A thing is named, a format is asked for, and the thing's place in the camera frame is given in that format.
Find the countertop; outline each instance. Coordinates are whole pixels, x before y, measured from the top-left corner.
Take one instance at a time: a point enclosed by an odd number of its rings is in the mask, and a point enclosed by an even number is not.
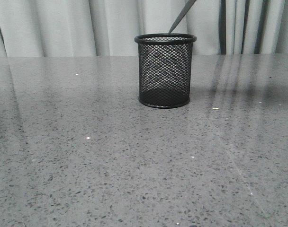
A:
[[[190,103],[137,57],[0,58],[0,227],[288,227],[288,54],[193,56]]]

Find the quartz countertop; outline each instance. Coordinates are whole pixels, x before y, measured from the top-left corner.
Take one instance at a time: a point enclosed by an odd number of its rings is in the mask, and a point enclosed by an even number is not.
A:
[[[288,54],[193,56],[190,103],[137,57],[0,58],[0,227],[288,227]]]

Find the white curtain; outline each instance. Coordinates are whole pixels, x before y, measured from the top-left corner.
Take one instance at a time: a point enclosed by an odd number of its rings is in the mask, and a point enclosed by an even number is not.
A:
[[[137,55],[186,0],[0,0],[0,57]],[[197,0],[174,30],[193,54],[288,53],[288,0]]]

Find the metal mesh cup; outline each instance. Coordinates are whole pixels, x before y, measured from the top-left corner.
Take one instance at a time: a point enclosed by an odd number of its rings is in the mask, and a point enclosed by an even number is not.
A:
[[[192,44],[188,34],[149,34],[135,38],[139,48],[139,101],[156,108],[189,102]]]

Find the gray speckled countertop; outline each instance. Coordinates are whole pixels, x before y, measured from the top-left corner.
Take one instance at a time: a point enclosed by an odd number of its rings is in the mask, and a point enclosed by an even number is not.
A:
[[[137,96],[137,57],[0,59],[0,227],[288,227],[288,55]]]

